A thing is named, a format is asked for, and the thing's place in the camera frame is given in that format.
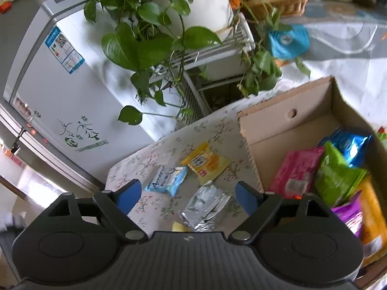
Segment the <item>shiny blue snack packet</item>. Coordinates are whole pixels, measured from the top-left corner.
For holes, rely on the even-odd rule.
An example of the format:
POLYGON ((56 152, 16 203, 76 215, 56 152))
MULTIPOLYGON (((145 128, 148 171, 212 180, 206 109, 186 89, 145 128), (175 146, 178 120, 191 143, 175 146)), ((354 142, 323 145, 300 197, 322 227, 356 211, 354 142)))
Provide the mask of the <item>shiny blue snack packet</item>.
POLYGON ((357 134, 337 128, 331 135, 324 137, 318 145, 324 146, 327 141, 330 141, 341 152, 349 166, 359 168, 365 160, 367 146, 371 140, 372 135, 357 134))

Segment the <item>pink snack packet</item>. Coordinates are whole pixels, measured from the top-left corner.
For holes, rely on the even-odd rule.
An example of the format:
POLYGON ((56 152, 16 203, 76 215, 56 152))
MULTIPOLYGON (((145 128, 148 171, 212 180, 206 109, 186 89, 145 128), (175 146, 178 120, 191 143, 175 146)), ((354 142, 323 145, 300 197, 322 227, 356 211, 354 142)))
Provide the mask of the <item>pink snack packet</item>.
POLYGON ((324 147, 288 151, 268 190, 284 198, 301 198, 310 191, 324 152, 324 147))

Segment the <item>light blue snack packet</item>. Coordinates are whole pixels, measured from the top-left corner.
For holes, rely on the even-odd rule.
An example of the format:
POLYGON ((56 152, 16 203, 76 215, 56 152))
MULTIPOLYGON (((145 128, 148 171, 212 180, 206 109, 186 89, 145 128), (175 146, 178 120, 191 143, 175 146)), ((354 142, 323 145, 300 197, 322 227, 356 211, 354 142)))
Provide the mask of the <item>light blue snack packet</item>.
POLYGON ((161 165, 144 190, 175 196, 187 174, 187 166, 168 167, 161 165))

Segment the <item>silver foil snack packet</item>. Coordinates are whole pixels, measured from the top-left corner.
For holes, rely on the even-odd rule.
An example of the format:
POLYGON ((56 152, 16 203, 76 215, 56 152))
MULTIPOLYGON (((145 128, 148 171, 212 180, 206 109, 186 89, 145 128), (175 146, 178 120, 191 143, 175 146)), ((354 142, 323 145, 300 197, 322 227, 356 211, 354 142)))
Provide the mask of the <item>silver foil snack packet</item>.
POLYGON ((230 194, 208 181, 190 198, 180 214, 193 231, 213 231, 226 217, 232 202, 230 194))

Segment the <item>green snack packet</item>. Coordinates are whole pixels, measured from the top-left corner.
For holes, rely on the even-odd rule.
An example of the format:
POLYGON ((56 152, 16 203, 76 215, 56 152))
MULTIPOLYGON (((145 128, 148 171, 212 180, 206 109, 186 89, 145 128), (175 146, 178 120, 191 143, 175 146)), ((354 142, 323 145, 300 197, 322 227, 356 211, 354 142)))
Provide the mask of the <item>green snack packet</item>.
POLYGON ((350 167, 342 153, 330 142, 324 144, 324 154, 313 189, 329 208, 345 203, 366 176, 367 170, 350 167))

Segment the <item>purple noodle snack packet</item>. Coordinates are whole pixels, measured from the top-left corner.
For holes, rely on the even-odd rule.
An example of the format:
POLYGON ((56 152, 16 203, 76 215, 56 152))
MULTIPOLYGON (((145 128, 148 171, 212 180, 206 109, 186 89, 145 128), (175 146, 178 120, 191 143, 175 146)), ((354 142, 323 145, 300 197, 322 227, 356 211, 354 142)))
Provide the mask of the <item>purple noodle snack packet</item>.
POLYGON ((351 230, 356 236, 360 237, 363 224, 363 213, 361 210, 361 191, 342 206, 332 208, 334 214, 351 230))

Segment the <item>brown cardboard box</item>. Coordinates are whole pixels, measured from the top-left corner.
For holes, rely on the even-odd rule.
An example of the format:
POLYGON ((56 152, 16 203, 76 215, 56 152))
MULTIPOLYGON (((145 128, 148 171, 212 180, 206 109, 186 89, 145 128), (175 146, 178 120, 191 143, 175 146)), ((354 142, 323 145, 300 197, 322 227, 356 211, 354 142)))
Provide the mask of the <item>brown cardboard box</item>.
POLYGON ((270 183, 288 151, 315 148, 337 128, 371 136, 365 168, 386 207, 386 149, 374 129, 324 78, 258 103, 239 115, 255 178, 258 209, 239 227, 273 289, 370 289, 386 276, 386 256, 367 264, 360 240, 312 193, 285 199, 270 183))

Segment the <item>white chest freezer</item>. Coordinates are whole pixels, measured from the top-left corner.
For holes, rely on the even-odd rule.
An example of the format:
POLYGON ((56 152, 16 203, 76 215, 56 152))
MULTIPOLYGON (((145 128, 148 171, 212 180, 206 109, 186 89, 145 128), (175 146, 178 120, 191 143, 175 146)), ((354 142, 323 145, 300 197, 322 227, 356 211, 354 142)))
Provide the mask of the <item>white chest freezer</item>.
POLYGON ((21 13, 26 32, 5 83, 3 101, 20 124, 37 131, 33 151, 74 183, 105 186, 120 160, 173 132, 182 99, 139 102, 131 72, 104 55, 101 39, 115 28, 104 11, 83 14, 87 0, 47 0, 21 13))

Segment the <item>orange yellow snack packet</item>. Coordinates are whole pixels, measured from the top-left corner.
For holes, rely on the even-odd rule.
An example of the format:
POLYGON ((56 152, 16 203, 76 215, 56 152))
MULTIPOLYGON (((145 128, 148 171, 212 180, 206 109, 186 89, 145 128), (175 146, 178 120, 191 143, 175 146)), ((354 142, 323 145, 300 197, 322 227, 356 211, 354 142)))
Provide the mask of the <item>orange yellow snack packet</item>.
POLYGON ((386 221, 372 184, 372 176, 364 177, 355 193, 360 192, 360 207, 363 216, 359 239, 363 246, 363 267, 386 255, 386 221))

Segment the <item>blue round tape dispenser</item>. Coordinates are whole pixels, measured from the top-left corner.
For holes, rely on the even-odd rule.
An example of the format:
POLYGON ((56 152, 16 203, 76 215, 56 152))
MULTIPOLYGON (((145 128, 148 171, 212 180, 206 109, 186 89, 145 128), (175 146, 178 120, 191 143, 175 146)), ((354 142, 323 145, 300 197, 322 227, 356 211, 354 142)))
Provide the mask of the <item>blue round tape dispenser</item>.
POLYGON ((302 25, 290 25, 288 31, 269 31, 270 53, 280 60, 292 60, 304 54, 310 48, 310 37, 302 25))

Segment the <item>green pothos plant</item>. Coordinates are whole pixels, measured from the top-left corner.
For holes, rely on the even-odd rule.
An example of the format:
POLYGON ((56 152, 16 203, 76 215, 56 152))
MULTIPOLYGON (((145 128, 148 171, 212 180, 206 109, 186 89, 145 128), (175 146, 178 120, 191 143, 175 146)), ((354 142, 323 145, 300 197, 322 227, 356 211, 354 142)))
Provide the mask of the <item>green pothos plant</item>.
POLYGON ((96 22, 97 5, 117 20, 113 33, 102 37, 105 56, 133 71, 131 83, 139 103, 153 99, 167 106, 163 91, 179 87, 189 51, 218 46, 221 40, 207 26, 186 26, 197 0, 88 0, 84 15, 96 22))

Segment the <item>wicker basket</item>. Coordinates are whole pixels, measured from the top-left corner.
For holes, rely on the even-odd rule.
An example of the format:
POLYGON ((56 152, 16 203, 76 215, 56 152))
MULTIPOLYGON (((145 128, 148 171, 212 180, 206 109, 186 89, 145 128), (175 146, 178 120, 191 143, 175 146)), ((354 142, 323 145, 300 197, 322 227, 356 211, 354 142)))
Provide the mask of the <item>wicker basket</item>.
POLYGON ((309 0, 250 0, 242 8, 242 13, 249 19, 265 20, 266 15, 276 8, 281 16, 301 16, 309 0))

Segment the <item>white plant pot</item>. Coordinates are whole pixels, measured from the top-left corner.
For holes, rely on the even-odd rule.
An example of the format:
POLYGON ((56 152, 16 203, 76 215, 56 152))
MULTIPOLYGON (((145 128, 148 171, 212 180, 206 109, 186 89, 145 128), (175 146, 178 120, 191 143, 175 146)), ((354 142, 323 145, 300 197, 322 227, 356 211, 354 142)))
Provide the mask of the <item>white plant pot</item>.
POLYGON ((179 37, 183 28, 201 26, 211 30, 224 41, 231 32, 233 12, 229 0, 193 0, 190 3, 191 13, 187 16, 180 16, 173 8, 168 8, 169 0, 154 0, 154 3, 158 4, 161 10, 167 10, 171 19, 171 25, 159 27, 163 33, 179 37))

